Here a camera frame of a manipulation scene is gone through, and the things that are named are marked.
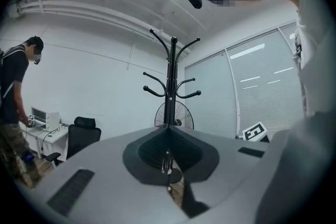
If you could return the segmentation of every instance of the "black metal pole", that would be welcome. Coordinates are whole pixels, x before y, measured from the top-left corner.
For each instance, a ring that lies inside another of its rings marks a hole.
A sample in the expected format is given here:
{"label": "black metal pole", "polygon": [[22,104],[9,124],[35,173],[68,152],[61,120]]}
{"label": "black metal pole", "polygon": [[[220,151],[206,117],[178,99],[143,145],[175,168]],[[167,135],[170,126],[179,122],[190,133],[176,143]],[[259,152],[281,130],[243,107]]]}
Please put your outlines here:
{"label": "black metal pole", "polygon": [[176,54],[177,38],[171,39],[171,51],[170,51],[170,73],[169,73],[169,89],[168,89],[168,106],[167,106],[167,123],[168,125],[174,125],[175,121],[175,54]]}
{"label": "black metal pole", "polygon": [[[168,66],[167,66],[167,82],[166,82],[166,88],[169,92],[169,72],[170,72],[170,57],[167,58],[168,60]],[[168,94],[166,94],[165,98],[164,98],[164,116],[163,116],[163,123],[166,124],[167,123],[167,115],[168,115]]]}

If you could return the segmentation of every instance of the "black office chair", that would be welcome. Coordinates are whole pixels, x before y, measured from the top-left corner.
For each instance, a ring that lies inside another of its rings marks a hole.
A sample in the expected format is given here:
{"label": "black office chair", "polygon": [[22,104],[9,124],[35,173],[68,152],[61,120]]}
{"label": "black office chair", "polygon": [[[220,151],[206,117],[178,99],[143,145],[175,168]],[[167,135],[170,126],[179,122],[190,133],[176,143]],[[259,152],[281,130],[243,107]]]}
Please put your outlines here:
{"label": "black office chair", "polygon": [[[68,153],[67,159],[80,152],[83,148],[100,140],[101,130],[96,128],[95,119],[77,117],[74,124],[69,126],[68,130]],[[58,152],[51,153],[46,157],[49,162],[59,164],[58,157],[61,154]]]}

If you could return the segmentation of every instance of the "cable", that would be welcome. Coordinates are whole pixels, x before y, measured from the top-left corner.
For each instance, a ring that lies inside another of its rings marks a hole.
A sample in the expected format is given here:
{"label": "cable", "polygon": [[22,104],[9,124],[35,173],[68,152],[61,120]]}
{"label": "cable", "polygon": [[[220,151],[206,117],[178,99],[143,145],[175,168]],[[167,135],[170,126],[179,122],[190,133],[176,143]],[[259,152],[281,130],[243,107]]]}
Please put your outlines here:
{"label": "cable", "polygon": [[61,128],[59,127],[58,129],[52,131],[52,132],[48,132],[47,135],[43,138],[42,140],[42,146],[41,146],[41,150],[43,150],[43,142],[44,142],[44,139],[46,139],[46,137],[49,135],[49,134],[54,134],[56,132],[59,132],[61,130]]}

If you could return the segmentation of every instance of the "standing fan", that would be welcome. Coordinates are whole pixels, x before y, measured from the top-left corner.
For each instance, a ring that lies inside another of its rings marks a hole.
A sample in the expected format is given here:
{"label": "standing fan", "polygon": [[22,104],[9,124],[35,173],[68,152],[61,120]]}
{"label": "standing fan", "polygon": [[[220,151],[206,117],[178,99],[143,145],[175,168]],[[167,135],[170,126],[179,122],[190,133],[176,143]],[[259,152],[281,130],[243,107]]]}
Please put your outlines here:
{"label": "standing fan", "polygon": [[[163,124],[164,117],[164,103],[159,107],[155,115],[155,126]],[[189,109],[181,102],[175,101],[175,122],[174,125],[186,128],[194,128],[194,120],[190,114]]]}

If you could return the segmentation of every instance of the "fluorescent light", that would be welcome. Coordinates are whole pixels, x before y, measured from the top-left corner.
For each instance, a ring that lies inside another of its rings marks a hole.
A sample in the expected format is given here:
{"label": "fluorescent light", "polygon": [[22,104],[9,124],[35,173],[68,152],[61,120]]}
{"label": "fluorescent light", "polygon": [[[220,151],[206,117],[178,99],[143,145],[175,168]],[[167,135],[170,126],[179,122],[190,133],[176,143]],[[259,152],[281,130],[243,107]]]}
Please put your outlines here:
{"label": "fluorescent light", "polygon": [[253,52],[253,51],[256,51],[256,50],[260,50],[260,49],[263,49],[264,47],[265,47],[265,43],[260,44],[260,45],[258,45],[258,46],[256,46],[256,47],[250,48],[250,49],[248,49],[248,50],[244,50],[244,51],[242,51],[242,52],[240,52],[240,53],[238,53],[238,54],[234,54],[234,55],[230,56],[230,59],[235,59],[235,58],[237,58],[237,57],[239,57],[239,56],[243,56],[243,55],[245,55],[245,54],[249,54],[250,52]]}
{"label": "fluorescent light", "polygon": [[244,82],[244,81],[248,81],[248,80],[252,80],[252,79],[259,79],[260,77],[255,77],[255,78],[250,78],[250,79],[244,79],[244,80],[241,80],[240,82]]}
{"label": "fluorescent light", "polygon": [[258,87],[258,85],[251,86],[251,87],[246,87],[246,88],[243,88],[243,89],[248,89],[248,88],[253,88],[253,87]]}
{"label": "fluorescent light", "polygon": [[275,80],[275,81],[271,81],[271,82],[268,82],[267,84],[271,84],[271,83],[278,82],[278,81],[281,81],[281,79],[279,79],[279,80]]}
{"label": "fluorescent light", "polygon": [[276,73],[280,73],[280,72],[284,72],[284,71],[287,71],[287,70],[291,70],[291,69],[293,69],[293,67],[291,67],[291,68],[287,68],[287,69],[284,69],[284,70],[280,70],[280,71],[277,71],[277,72],[274,72],[274,74],[276,74]]}

